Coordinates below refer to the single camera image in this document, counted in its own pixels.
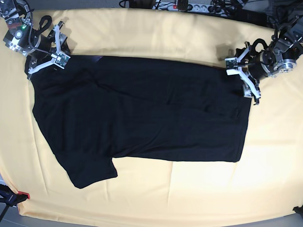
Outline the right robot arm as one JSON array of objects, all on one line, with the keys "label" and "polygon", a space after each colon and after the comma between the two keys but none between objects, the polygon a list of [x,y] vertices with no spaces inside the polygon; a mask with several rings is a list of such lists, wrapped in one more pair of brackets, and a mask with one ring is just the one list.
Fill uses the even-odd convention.
[{"label": "right robot arm", "polygon": [[3,38],[5,46],[28,57],[28,74],[34,74],[49,66],[64,69],[70,57],[67,36],[61,33],[64,22],[54,25],[48,36],[43,32],[52,25],[52,17],[45,15],[34,29],[33,9],[25,0],[2,0],[0,17],[8,27]]}]

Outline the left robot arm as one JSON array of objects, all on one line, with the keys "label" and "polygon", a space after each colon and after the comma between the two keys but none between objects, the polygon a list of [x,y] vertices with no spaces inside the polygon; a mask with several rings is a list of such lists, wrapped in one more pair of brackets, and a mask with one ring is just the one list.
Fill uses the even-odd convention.
[{"label": "left robot arm", "polygon": [[253,44],[245,43],[245,48],[236,49],[238,68],[252,82],[249,85],[242,79],[243,96],[254,98],[256,102],[260,99],[262,79],[291,72],[296,67],[296,61],[303,54],[303,17],[295,15],[277,26],[271,39],[270,44],[259,38]]}]

